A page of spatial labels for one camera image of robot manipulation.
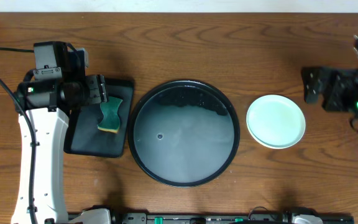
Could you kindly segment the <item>green and yellow sponge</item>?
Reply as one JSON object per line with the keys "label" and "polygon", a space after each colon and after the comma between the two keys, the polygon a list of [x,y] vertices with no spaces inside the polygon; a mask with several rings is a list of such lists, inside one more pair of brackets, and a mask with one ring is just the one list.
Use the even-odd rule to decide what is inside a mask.
{"label": "green and yellow sponge", "polygon": [[118,115],[122,99],[110,96],[107,102],[100,104],[103,114],[101,122],[97,125],[100,131],[118,133],[121,127],[121,119]]}

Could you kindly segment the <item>mint green plate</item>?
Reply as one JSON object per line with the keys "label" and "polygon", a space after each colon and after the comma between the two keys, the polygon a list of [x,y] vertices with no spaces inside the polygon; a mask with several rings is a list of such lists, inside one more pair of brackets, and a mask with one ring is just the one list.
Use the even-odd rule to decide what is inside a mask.
{"label": "mint green plate", "polygon": [[246,113],[250,135],[271,149],[297,144],[306,131],[306,119],[300,107],[281,95],[265,95],[254,100]]}

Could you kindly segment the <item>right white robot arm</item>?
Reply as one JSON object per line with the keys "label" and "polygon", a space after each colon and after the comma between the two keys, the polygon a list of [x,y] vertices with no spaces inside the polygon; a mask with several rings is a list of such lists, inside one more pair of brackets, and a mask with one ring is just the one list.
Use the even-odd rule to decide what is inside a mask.
{"label": "right white robot arm", "polygon": [[[354,36],[354,50],[358,57],[358,34]],[[301,77],[304,85],[304,101],[318,102],[327,112],[350,112],[358,119],[358,67],[352,69],[325,66],[303,67]]]}

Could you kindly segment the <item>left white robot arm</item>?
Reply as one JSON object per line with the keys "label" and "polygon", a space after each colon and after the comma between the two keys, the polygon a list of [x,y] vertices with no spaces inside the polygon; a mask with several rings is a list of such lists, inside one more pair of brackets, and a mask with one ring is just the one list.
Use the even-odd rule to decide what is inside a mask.
{"label": "left white robot arm", "polygon": [[102,75],[24,81],[19,101],[22,152],[11,223],[69,223],[63,191],[63,148],[72,110],[108,100]]}

